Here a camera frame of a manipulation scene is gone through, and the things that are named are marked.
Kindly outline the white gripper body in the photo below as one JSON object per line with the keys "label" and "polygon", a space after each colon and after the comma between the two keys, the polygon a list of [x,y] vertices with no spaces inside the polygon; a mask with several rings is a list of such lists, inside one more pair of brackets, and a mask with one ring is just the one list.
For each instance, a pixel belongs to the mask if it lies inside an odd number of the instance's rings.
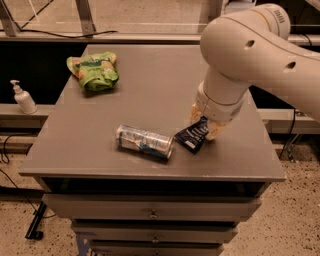
{"label": "white gripper body", "polygon": [[208,120],[230,122],[239,115],[245,98],[246,92],[242,92],[236,103],[219,103],[205,92],[204,83],[201,83],[197,90],[195,105]]}

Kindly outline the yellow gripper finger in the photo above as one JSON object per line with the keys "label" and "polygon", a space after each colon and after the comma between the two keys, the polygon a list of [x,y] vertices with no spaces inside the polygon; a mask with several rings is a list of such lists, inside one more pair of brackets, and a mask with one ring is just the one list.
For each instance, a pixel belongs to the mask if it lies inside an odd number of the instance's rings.
{"label": "yellow gripper finger", "polygon": [[213,120],[207,121],[208,134],[206,135],[206,139],[208,141],[214,140],[217,135],[223,131],[228,126],[228,122],[218,122]]}
{"label": "yellow gripper finger", "polygon": [[197,123],[201,119],[202,116],[203,116],[203,114],[200,111],[199,107],[197,106],[196,103],[194,103],[191,107],[190,123],[191,124]]}

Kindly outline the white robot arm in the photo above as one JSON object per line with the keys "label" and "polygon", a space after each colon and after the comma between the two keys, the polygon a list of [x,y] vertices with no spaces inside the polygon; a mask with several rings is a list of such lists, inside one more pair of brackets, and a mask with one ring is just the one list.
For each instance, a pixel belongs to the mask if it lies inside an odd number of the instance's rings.
{"label": "white robot arm", "polygon": [[191,121],[207,118],[207,140],[234,120],[246,91],[259,87],[320,121],[320,55],[288,41],[290,19],[276,4],[222,15],[200,39],[208,64]]}

